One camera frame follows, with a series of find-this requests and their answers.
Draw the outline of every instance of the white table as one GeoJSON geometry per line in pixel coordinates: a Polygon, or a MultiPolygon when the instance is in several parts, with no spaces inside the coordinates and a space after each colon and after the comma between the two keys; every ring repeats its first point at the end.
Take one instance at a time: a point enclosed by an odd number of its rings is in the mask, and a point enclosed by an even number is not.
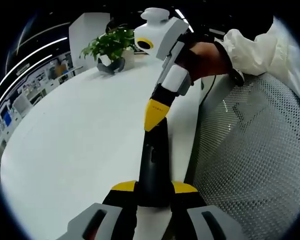
{"type": "MultiPolygon", "coordinates": [[[[102,77],[97,68],[68,80],[25,116],[1,160],[7,203],[32,239],[53,240],[69,220],[101,203],[117,183],[138,180],[145,106],[162,62],[102,77]]],[[[196,130],[200,81],[168,114],[171,174],[186,175],[196,130]]],[[[171,212],[139,208],[134,239],[161,239],[171,212]]]]}

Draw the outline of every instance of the black cable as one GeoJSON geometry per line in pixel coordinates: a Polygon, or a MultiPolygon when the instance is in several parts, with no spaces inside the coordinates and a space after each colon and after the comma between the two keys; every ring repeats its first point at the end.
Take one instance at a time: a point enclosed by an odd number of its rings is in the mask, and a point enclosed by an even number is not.
{"type": "Polygon", "coordinates": [[[204,100],[206,100],[206,98],[207,98],[208,94],[210,93],[211,89],[214,87],[215,81],[216,81],[216,77],[217,77],[217,75],[214,75],[214,79],[213,79],[213,82],[212,82],[212,84],[211,84],[211,87],[210,87],[209,90],[206,92],[206,95],[204,96],[204,98],[202,99],[201,102],[203,102],[204,100]]]}

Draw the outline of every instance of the gray mesh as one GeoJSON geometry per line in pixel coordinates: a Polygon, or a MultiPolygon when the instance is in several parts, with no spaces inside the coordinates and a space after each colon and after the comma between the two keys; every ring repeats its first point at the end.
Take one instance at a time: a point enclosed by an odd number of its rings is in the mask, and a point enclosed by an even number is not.
{"type": "Polygon", "coordinates": [[[264,74],[246,77],[199,123],[193,185],[250,239],[278,239],[300,212],[300,100],[264,74]]]}

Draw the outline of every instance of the green leaves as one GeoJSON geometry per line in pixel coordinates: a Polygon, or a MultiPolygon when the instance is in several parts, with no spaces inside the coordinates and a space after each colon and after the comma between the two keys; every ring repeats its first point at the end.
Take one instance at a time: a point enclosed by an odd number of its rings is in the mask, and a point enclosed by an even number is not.
{"type": "Polygon", "coordinates": [[[123,51],[131,47],[136,49],[134,41],[134,30],[125,26],[119,26],[108,33],[93,39],[87,47],[82,49],[81,55],[86,58],[91,55],[97,61],[98,55],[107,55],[111,61],[122,56],[123,51]]]}

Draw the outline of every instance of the white jacket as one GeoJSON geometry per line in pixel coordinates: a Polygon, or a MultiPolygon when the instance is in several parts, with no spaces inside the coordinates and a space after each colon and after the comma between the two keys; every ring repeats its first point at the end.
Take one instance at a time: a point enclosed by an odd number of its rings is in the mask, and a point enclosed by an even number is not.
{"type": "Polygon", "coordinates": [[[234,69],[255,76],[268,72],[300,98],[300,48],[279,20],[274,18],[269,31],[254,41],[231,29],[223,42],[218,42],[228,53],[234,69]]]}

